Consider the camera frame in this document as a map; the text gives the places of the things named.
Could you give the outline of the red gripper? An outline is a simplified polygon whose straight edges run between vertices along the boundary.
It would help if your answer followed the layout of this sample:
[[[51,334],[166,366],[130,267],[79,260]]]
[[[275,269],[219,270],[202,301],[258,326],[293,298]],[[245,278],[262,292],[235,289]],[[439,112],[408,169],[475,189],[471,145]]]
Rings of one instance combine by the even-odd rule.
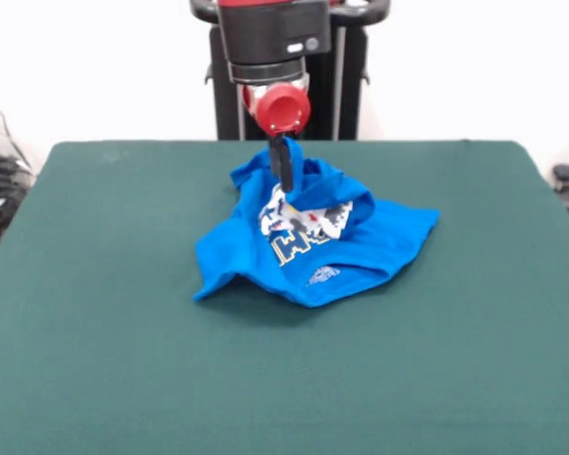
[[[278,177],[283,192],[292,192],[293,167],[291,153],[284,136],[298,134],[307,124],[311,105],[307,88],[295,83],[244,85],[243,103],[257,125],[270,137],[270,168]]]

